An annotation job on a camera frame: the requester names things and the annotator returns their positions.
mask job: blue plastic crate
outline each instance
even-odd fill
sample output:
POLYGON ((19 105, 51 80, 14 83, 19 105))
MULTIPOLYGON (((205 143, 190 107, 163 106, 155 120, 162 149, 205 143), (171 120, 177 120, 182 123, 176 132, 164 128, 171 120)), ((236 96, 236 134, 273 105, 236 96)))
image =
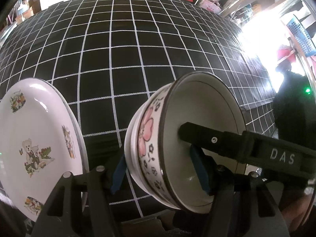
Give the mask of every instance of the blue plastic crate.
POLYGON ((287 27, 298 41, 306 57, 316 54, 316 47, 311 37, 296 16, 293 16, 287 27))

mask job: bolt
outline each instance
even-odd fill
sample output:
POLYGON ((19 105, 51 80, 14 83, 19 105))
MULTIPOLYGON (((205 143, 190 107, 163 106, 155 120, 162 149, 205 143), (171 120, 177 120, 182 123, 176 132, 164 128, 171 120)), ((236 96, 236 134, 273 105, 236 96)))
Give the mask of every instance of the bolt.
POLYGON ((219 171, 219 172, 225 171, 225 167, 224 167, 223 165, 218 165, 216 169, 217 169, 217 171, 219 171))
POLYGON ((97 166, 97 168, 95 169, 98 172, 102 172, 104 171, 105 167, 104 166, 97 166))
POLYGON ((212 143, 217 143, 217 137, 213 137, 211 141, 212 143))
POLYGON ((259 176, 259 174, 255 171, 250 172, 249 175, 253 178, 257 178, 259 176))
POLYGON ((69 171, 63 173, 64 178, 69 178, 71 176, 71 173, 69 171))

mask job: pink flower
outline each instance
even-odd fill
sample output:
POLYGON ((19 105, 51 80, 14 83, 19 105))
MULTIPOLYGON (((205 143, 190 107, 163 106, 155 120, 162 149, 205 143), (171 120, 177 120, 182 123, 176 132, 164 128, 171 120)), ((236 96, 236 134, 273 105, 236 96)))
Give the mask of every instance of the pink flower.
POLYGON ((151 139, 151 134, 153 132, 154 119, 151 117, 153 110, 153 107, 147 109, 140 124, 140 129, 138 132, 138 152, 141 157, 146 155, 145 141, 149 141, 151 139))

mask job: black tablecloth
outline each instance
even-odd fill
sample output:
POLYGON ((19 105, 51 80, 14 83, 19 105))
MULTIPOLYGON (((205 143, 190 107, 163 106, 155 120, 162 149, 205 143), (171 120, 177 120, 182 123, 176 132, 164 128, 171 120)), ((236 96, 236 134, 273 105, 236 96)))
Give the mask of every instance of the black tablecloth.
MULTIPOLYGON (((0 50, 0 99, 24 78, 52 83, 79 122, 94 168, 124 144, 129 121, 152 93, 194 70, 229 87, 248 130, 272 134, 275 92, 241 30, 178 0, 71 0, 41 11, 0 50)), ((129 174, 110 202, 120 221, 165 209, 129 174)))

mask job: hand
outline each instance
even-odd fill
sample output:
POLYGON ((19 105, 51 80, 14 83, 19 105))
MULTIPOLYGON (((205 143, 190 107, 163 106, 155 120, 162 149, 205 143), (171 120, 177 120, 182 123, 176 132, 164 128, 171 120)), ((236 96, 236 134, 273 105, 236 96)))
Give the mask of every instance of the hand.
MULTIPOLYGON (((311 199, 312 199, 312 194, 305 195, 305 196, 301 197, 300 199, 298 199, 297 201, 295 201, 294 203, 287 206, 282 211, 282 215, 283 215, 285 221, 291 222, 289 225, 289 232, 290 233, 295 231, 300 226, 300 224, 301 224, 301 222, 302 222, 302 220, 303 220, 303 218, 308 210, 311 199)), ((307 221, 309 214, 311 213, 311 209, 312 209, 312 206, 310 207, 310 210, 308 211, 308 215, 302 224, 304 224, 307 221)))

